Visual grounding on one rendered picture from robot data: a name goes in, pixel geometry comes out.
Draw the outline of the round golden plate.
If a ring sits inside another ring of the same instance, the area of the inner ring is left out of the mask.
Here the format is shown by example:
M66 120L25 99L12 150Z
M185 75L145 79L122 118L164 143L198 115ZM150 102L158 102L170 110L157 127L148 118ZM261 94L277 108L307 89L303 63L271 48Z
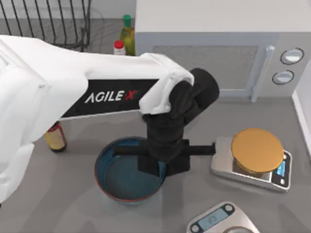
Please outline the round golden plate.
M233 137L231 153L241 168L250 173L266 173L282 163L284 148L279 138L271 132L247 128Z

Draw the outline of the white jar with red cap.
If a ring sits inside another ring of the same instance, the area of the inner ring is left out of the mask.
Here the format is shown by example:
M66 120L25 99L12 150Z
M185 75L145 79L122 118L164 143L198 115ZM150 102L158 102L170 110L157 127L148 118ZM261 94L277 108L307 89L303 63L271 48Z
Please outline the white jar with red cap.
M126 55L126 49L122 40L116 40L113 47L114 55Z

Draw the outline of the silver kitchen scale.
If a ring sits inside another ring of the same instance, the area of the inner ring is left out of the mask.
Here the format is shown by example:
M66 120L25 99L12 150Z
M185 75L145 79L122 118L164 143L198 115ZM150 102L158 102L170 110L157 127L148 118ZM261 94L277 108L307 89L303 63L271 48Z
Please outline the silver kitchen scale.
M267 173L250 173L241 168L231 153L232 137L218 137L212 156L210 170L215 175L263 188L287 192L291 187L292 155L284 150L282 163Z
M189 221L186 233L260 233L260 231L239 206L230 201L222 201Z

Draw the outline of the white cabinet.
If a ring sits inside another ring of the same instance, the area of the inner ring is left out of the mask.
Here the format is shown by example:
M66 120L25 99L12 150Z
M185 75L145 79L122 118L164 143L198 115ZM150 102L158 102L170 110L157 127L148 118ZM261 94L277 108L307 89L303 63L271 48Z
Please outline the white cabinet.
M303 138L311 160L311 68L306 68L299 81L292 100Z

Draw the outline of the brown bottle with yellow label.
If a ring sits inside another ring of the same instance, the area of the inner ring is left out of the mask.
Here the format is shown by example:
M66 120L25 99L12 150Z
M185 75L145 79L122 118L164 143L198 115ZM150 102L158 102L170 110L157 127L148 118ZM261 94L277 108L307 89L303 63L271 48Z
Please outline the brown bottle with yellow label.
M44 138L48 147L53 152L63 152L67 147L67 141L60 121L53 124L51 128L44 134Z

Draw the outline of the pale microwave oven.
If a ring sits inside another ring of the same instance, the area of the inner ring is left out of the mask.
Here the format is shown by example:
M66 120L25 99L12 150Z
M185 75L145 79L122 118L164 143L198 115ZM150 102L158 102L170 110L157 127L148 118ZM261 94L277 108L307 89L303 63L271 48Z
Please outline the pale microwave oven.
M259 97L291 96L311 60L311 0L137 0L135 29L137 54L203 68L225 97L252 96L269 45L275 52ZM303 59L281 63L294 48ZM274 84L273 75L285 70L293 80Z

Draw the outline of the grey microwave knob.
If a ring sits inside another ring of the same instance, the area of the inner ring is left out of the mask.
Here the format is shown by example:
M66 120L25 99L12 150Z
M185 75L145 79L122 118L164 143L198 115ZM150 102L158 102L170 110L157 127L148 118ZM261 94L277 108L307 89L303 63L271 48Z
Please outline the grey microwave knob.
M272 81L276 85L284 85L290 83L294 78L294 73L290 70L275 73L272 77Z
M304 57L304 51L300 48L294 48L284 51L280 56L281 63L293 65L301 61Z

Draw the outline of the yellow bottle with green cap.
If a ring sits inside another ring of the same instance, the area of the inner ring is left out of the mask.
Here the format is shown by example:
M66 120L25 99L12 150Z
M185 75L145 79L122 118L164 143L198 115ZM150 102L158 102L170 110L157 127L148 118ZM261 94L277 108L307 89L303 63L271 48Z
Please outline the yellow bottle with green cap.
M124 15L122 20L123 28L121 30L119 39L124 43L126 55L136 56L135 29L132 27L131 16Z

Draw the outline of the blue round bowl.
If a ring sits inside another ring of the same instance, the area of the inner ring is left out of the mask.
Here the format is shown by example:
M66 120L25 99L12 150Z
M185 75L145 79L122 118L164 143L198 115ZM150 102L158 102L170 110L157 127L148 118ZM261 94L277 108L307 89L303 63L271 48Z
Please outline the blue round bowl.
M143 137L129 136L107 144L99 153L94 176L98 187L112 200L121 204L138 204L152 197L166 179L166 164L157 163L158 176L139 171L138 156L113 155L117 146L137 146Z

